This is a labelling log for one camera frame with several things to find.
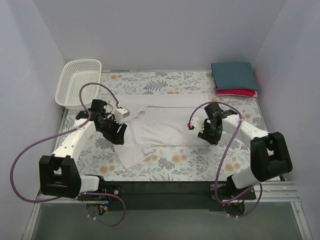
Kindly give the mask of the white t shirt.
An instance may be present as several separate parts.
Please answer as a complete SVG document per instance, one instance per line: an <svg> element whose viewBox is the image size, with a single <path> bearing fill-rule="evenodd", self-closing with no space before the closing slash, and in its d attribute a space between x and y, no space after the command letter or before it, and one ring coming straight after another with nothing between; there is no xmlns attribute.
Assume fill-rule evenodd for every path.
<svg viewBox="0 0 320 240"><path fill-rule="evenodd" d="M144 161L153 148L208 146L187 124L193 110L211 100L201 94L119 95L119 105L130 111L124 119L124 144L114 150L125 169Z"/></svg>

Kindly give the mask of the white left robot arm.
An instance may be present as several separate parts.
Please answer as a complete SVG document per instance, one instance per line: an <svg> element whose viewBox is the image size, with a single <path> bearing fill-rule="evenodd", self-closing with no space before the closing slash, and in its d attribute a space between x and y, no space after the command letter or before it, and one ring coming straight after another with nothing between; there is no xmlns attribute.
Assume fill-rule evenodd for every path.
<svg viewBox="0 0 320 240"><path fill-rule="evenodd" d="M106 110L107 102L94 99L88 110L80 111L74 122L75 130L67 134L62 144L39 160L40 191L43 195L74 199L89 193L95 200L106 196L104 179L98 175L80 175L77 160L87 141L96 132L113 145L123 145L130 111L116 107Z"/></svg>

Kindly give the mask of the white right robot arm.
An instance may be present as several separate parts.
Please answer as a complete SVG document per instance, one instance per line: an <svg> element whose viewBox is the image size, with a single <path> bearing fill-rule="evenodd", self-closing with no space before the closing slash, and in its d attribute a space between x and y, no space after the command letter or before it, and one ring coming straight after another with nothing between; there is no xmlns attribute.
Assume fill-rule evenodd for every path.
<svg viewBox="0 0 320 240"><path fill-rule="evenodd" d="M237 199L246 189L293 170L293 164L285 137L280 132L268 132L243 120L234 107L223 110L218 102L202 104L206 119L190 116L188 129L196 129L198 137L211 145L217 145L226 132L238 139L250 151L250 165L230 175L222 189L232 199Z"/></svg>

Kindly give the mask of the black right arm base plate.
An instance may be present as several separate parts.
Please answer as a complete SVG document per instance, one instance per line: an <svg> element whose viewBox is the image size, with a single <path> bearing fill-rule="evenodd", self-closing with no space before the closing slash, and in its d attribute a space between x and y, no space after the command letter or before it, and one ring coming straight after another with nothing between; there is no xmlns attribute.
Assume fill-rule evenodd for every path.
<svg viewBox="0 0 320 240"><path fill-rule="evenodd" d="M248 187L241 188L241 189L237 189L237 188L233 189L228 186L226 181L219 181L217 184L217 196L221 201L226 201L241 194L247 188ZM246 200L255 200L257 198L254 189L247 191L243 196L240 197L240 199L243 200L244 197Z"/></svg>

